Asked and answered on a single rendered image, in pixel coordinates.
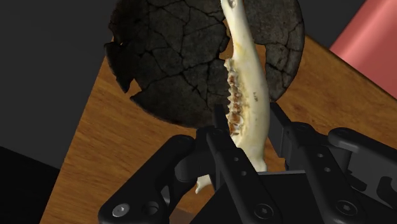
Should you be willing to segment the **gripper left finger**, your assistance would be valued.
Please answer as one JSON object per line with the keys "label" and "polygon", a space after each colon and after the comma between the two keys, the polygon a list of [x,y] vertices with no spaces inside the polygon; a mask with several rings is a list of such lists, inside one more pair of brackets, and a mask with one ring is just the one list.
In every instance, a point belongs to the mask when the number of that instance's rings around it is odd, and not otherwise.
{"label": "gripper left finger", "polygon": [[170,224],[169,216],[197,178],[210,174],[226,185],[242,224],[282,224],[274,199],[246,154],[233,143],[223,107],[200,136],[167,140],[98,212],[99,224]]}

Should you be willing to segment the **pink cylinder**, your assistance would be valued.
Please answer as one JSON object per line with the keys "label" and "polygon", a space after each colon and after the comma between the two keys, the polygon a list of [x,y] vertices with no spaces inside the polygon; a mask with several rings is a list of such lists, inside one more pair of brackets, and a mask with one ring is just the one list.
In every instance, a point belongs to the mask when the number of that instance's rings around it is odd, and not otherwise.
{"label": "pink cylinder", "polygon": [[330,50],[397,99],[397,0],[366,0]]}

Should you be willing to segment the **pale jawbone with teeth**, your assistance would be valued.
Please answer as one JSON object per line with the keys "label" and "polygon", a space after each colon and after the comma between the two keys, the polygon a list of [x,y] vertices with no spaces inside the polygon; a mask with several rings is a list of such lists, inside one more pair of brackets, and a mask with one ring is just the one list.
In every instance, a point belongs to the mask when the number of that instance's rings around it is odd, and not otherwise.
{"label": "pale jawbone with teeth", "polygon": [[267,170],[265,141],[270,127],[270,97],[265,70],[254,43],[243,0],[220,0],[232,37],[233,54],[225,60],[230,137],[258,172]]}

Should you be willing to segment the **dark cracked round cookie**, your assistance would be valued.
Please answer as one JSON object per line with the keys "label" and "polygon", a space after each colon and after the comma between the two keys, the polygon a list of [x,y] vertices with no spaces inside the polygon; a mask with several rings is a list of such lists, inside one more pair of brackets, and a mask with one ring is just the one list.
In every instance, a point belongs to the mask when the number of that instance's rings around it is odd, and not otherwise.
{"label": "dark cracked round cookie", "polygon": [[[305,43],[298,0],[243,0],[254,42],[261,46],[270,99],[297,74]],[[104,48],[120,88],[135,81],[131,100],[169,123],[211,124],[215,104],[228,104],[225,50],[230,42],[220,0],[118,0]]]}

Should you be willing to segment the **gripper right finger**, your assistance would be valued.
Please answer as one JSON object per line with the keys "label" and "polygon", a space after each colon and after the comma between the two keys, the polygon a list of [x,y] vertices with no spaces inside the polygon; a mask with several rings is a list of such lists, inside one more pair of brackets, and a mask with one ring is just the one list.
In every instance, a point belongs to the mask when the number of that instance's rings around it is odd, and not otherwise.
{"label": "gripper right finger", "polygon": [[304,171],[324,224],[397,224],[397,150],[355,130],[327,135],[270,105],[270,142],[289,171]]}

